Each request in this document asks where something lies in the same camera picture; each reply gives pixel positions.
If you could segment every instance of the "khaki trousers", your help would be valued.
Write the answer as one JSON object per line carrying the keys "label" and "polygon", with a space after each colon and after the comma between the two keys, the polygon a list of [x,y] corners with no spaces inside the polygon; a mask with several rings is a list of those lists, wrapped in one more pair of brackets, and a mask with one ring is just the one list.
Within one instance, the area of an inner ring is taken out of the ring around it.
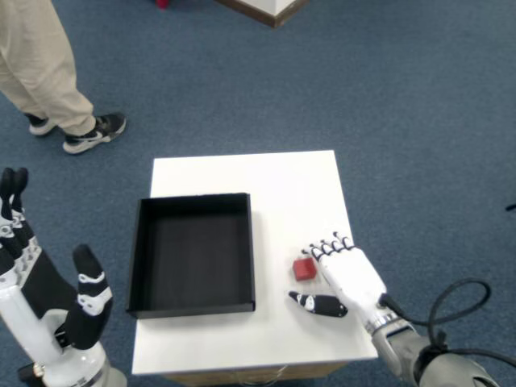
{"label": "khaki trousers", "polygon": [[93,129],[93,105],[77,90],[72,49],[50,0],[0,0],[0,90],[70,135]]}

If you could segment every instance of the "black cable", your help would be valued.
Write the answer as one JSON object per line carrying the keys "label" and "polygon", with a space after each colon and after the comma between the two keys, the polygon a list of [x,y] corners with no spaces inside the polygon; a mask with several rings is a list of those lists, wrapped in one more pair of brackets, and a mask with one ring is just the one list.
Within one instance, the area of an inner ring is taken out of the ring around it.
{"label": "black cable", "polygon": [[[485,289],[484,297],[477,303],[473,304],[469,308],[461,310],[454,314],[449,314],[448,316],[442,318],[436,318],[437,312],[439,308],[443,304],[444,300],[453,293],[458,290],[458,288],[465,286],[477,284],[482,285]],[[462,318],[468,314],[471,314],[475,310],[480,309],[491,297],[491,287],[489,284],[477,278],[465,278],[463,280],[454,282],[450,286],[448,286],[435,300],[434,304],[431,307],[430,316],[428,321],[419,321],[414,320],[413,318],[408,317],[403,309],[388,295],[382,294],[379,300],[380,305],[389,307],[394,313],[396,313],[399,317],[405,319],[409,323],[413,323],[414,325],[420,325],[423,327],[427,327],[428,330],[428,338],[431,343],[431,348],[439,353],[455,353],[457,355],[479,355],[479,356],[487,356],[496,360],[503,361],[509,365],[512,365],[516,368],[516,359],[502,355],[500,353],[488,351],[485,349],[477,349],[477,348],[457,348],[457,349],[448,349],[445,341],[446,334],[443,331],[439,331],[437,336],[435,336],[435,326],[443,323],[449,323],[450,321],[457,320],[458,318]]]}

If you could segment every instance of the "black sneaker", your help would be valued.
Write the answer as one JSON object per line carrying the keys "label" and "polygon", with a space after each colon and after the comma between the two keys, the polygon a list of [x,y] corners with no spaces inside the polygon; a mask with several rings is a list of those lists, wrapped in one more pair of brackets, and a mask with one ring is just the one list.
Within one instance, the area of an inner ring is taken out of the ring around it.
{"label": "black sneaker", "polygon": [[120,113],[103,115],[95,119],[97,120],[95,127],[85,135],[66,135],[63,142],[65,152],[76,155],[100,143],[109,143],[121,135],[126,128],[126,118]]}
{"label": "black sneaker", "polygon": [[50,121],[50,119],[40,119],[32,114],[25,114],[29,119],[31,125],[29,126],[29,132],[33,135],[47,135],[56,124]]}

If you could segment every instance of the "red block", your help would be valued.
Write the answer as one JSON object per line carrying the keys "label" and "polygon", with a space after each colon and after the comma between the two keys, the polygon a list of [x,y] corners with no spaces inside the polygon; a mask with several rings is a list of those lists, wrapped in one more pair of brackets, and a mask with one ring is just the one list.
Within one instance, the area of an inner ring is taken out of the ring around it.
{"label": "red block", "polygon": [[163,10],[169,6],[169,0],[156,0],[156,5]]}
{"label": "red block", "polygon": [[312,258],[295,260],[292,269],[296,276],[296,281],[311,280],[317,274],[317,269],[315,268]]}

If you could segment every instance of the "black tray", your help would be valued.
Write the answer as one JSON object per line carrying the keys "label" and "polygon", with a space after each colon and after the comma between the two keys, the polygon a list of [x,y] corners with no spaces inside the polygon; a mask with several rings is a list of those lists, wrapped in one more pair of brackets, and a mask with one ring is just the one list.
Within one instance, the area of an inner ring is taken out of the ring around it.
{"label": "black tray", "polygon": [[139,201],[128,313],[159,318],[254,309],[247,193]]}

